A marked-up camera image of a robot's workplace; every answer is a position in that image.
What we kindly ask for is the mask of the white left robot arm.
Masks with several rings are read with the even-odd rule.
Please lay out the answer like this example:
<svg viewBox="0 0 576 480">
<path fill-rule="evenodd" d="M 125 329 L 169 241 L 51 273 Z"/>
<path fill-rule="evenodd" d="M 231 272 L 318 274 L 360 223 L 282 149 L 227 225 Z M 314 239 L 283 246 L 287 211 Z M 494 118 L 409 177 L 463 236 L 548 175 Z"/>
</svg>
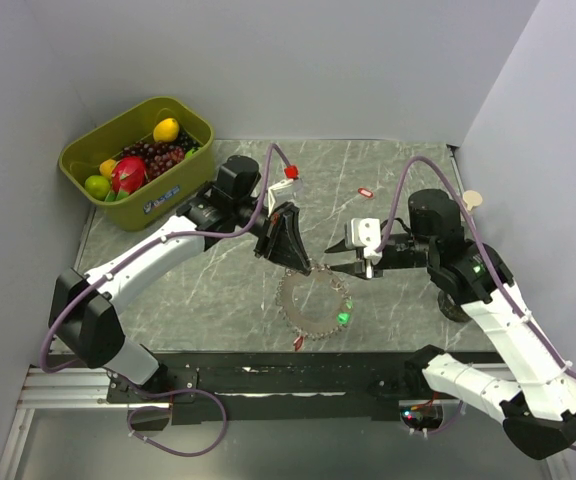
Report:
<svg viewBox="0 0 576 480">
<path fill-rule="evenodd" d="M 177 265 L 224 239 L 251 234 L 254 254 L 309 275 L 312 267 L 293 203 L 301 188 L 294 165 L 269 185 L 268 165 L 234 155 L 215 180 L 184 201 L 157 231 L 131 249 L 85 274 L 62 273 L 55 285 L 49 336 L 61 340 L 88 368 L 124 378 L 145 402 L 172 385 L 168 369 L 146 347 L 130 340 L 119 316 L 147 287 Z"/>
</svg>

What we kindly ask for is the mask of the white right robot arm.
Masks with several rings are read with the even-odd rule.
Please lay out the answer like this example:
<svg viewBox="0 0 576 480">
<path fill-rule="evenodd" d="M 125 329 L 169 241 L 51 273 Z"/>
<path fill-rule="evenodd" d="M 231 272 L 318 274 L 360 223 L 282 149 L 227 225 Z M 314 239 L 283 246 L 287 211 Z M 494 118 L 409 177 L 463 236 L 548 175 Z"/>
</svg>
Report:
<svg viewBox="0 0 576 480">
<path fill-rule="evenodd" d="M 492 248 L 486 264 L 467 238 L 458 204 L 440 189 L 408 199 L 409 225 L 376 250 L 384 223 L 356 218 L 329 252 L 353 251 L 352 263 L 335 271 L 369 280 L 386 270 L 424 268 L 440 292 L 469 316 L 494 345 L 514 378 L 497 379 L 443 350 L 426 346 L 408 362 L 407 391 L 427 398 L 454 396 L 499 422 L 511 442 L 541 460 L 576 442 L 576 378 L 542 344 L 543 334 L 523 302 L 512 273 Z"/>
</svg>

